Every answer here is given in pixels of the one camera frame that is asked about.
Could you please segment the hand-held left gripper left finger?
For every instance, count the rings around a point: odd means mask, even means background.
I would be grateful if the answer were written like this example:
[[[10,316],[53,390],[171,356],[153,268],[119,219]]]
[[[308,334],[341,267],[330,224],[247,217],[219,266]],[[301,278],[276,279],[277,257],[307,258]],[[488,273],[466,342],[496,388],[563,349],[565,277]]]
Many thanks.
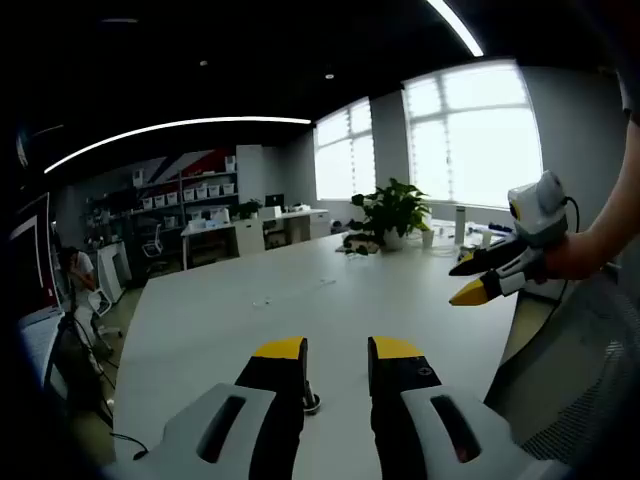
[[[144,455],[106,479],[289,479],[304,425],[307,340],[261,346],[232,383],[218,383],[165,425]]]

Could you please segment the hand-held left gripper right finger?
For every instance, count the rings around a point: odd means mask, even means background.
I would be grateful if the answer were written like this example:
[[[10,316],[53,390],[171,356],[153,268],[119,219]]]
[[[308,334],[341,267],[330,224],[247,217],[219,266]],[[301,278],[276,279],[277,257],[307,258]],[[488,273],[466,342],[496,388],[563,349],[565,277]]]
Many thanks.
[[[538,460],[508,422],[474,395],[441,383],[423,352],[368,339],[371,428],[385,479],[568,479],[570,467]]]

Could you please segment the person's right hand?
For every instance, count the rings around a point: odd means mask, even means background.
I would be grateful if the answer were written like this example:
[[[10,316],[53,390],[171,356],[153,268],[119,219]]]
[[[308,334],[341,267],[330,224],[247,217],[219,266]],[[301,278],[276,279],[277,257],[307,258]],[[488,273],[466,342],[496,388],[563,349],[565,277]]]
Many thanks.
[[[598,271],[602,263],[592,235],[581,232],[568,234],[546,248],[544,266],[548,278],[582,280]]]

